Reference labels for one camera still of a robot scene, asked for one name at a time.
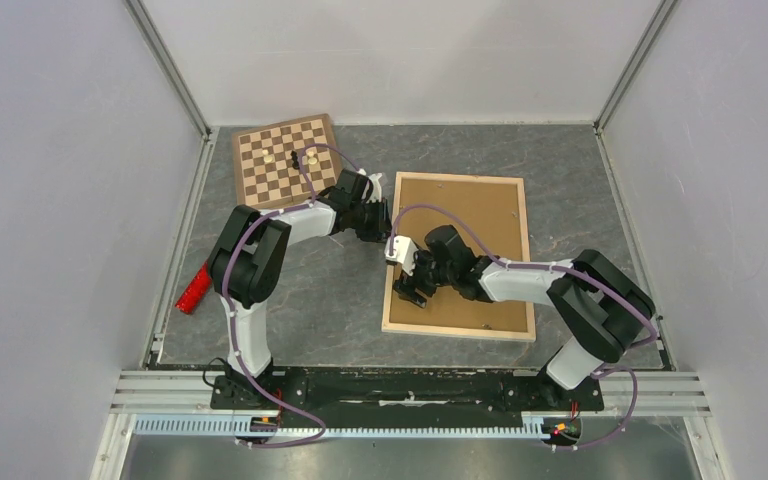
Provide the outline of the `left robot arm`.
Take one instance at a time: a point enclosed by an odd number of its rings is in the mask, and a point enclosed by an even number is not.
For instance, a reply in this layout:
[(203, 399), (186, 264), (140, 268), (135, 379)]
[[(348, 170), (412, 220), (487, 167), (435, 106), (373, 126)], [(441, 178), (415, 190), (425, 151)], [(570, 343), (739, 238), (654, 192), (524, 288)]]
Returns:
[(274, 393), (263, 374), (272, 364), (267, 345), (267, 300), (274, 292), (287, 250), (299, 242), (353, 231), (363, 242), (381, 243), (392, 231), (382, 174), (342, 171), (335, 185), (296, 205), (259, 210), (234, 208), (207, 261), (220, 295), (229, 340), (223, 376), (213, 389), (251, 408)]

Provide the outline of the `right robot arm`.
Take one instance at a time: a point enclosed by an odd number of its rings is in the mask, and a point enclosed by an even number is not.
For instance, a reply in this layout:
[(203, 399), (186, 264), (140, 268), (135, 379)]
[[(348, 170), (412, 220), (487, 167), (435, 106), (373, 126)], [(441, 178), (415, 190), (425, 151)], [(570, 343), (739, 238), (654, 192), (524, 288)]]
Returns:
[(650, 296), (597, 250), (559, 262), (517, 262), (475, 254), (452, 225), (431, 230), (425, 243), (402, 235), (387, 242), (387, 263), (401, 269), (393, 283), (400, 299), (425, 307), (438, 288), (451, 287), (468, 301), (536, 303), (559, 313), (572, 337), (537, 382), (551, 408), (566, 406), (586, 378), (643, 343), (642, 331), (657, 338)]

